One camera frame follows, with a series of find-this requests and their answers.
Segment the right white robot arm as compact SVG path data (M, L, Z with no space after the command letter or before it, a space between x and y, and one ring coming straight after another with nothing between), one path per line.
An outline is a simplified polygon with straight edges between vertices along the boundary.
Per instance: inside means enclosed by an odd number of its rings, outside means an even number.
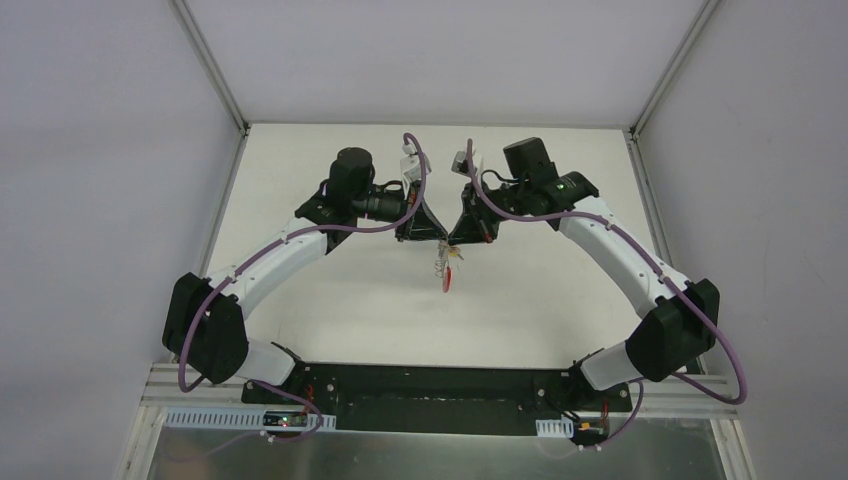
M593 409L609 388L626 381L662 381L715 346L719 292L713 283L692 282L648 252L584 175L557 171L540 138L515 142L503 153L512 178L496 189L483 181L471 149L455 155L452 171L470 181L450 242L491 243L505 220L544 221L595 261L640 319L628 338L578 361L567 384L573 405Z

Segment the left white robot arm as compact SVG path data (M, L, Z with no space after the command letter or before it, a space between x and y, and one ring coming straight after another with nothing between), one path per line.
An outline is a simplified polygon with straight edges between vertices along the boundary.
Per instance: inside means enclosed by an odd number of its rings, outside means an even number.
M233 377L266 383L281 404L297 402L305 378L286 348L249 339L246 321L255 308L300 269L327 256L353 233L361 219L370 232L402 232L423 210L431 172L429 159L412 137L405 139L399 180L374 181L371 154L359 147L340 150L327 179L285 226L255 252L207 277L187 273L173 288L163 344L178 359L178 383L193 390L186 371L219 384Z

